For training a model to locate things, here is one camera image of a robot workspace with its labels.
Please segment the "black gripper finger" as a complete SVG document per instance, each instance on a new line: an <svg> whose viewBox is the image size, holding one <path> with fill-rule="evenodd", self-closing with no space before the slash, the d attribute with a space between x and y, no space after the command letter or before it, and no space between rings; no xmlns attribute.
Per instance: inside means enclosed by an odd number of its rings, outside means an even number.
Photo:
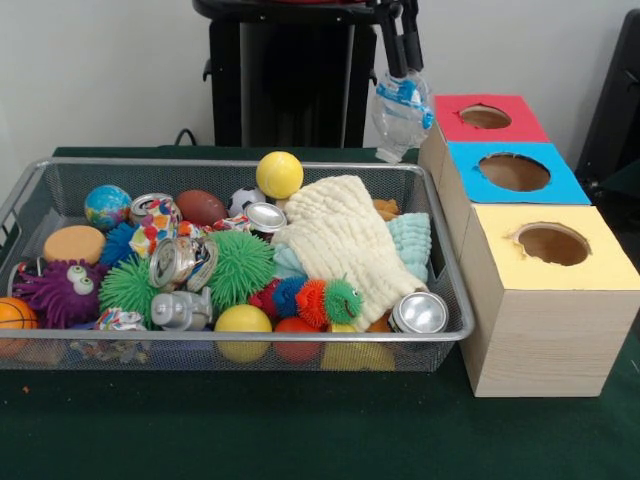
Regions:
<svg viewBox="0 0 640 480"><path fill-rule="evenodd" d="M408 73L404 34L410 30L407 1L380 1L377 21L381 27L389 74L397 79Z"/></svg>
<svg viewBox="0 0 640 480"><path fill-rule="evenodd" d="M403 11L401 22L403 27L403 44L407 66L410 70L421 72L424 68L421 43L418 31L417 16L419 6L417 0L402 0Z"/></svg>

